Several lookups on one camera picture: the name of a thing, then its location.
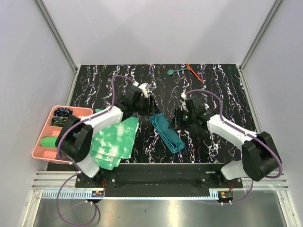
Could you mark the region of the teal satin napkin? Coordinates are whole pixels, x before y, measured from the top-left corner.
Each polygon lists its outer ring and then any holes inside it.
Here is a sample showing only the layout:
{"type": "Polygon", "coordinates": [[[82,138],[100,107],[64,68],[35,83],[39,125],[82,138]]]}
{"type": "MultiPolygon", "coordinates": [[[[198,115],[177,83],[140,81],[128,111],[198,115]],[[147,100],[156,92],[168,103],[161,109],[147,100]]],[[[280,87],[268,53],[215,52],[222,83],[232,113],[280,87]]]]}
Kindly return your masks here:
{"type": "Polygon", "coordinates": [[[153,115],[149,121],[172,154],[176,154],[186,147],[179,135],[174,130],[169,129],[169,122],[163,114],[153,115]]]}

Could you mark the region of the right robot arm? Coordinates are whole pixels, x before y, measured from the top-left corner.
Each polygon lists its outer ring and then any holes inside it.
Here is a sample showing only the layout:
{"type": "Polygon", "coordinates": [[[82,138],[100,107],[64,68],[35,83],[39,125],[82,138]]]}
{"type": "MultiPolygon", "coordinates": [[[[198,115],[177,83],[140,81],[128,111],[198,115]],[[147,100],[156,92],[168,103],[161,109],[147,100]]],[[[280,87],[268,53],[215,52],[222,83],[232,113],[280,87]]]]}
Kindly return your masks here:
{"type": "Polygon", "coordinates": [[[259,182],[280,169],[282,162],[271,135],[242,128],[219,113],[206,110],[197,96],[181,95],[182,105],[175,109],[170,129],[187,130],[192,125],[224,138],[242,152],[240,161],[229,162],[215,175],[219,187],[228,186],[233,179],[248,177],[259,182]]]}

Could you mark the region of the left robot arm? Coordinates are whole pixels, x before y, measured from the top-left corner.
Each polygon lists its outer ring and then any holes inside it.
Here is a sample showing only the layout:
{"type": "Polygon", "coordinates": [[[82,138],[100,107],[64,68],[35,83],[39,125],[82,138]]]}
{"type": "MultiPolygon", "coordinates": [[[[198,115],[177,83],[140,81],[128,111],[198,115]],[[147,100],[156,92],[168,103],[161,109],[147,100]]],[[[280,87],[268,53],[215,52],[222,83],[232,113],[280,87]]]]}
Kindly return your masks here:
{"type": "Polygon", "coordinates": [[[99,166],[89,154],[93,136],[100,130],[126,120],[134,113],[154,115],[160,111],[155,99],[149,94],[150,85],[133,85],[122,98],[105,110],[79,118],[71,115],[65,121],[55,142],[57,151],[71,159],[72,163],[86,175],[91,187],[102,183],[99,166]]]}

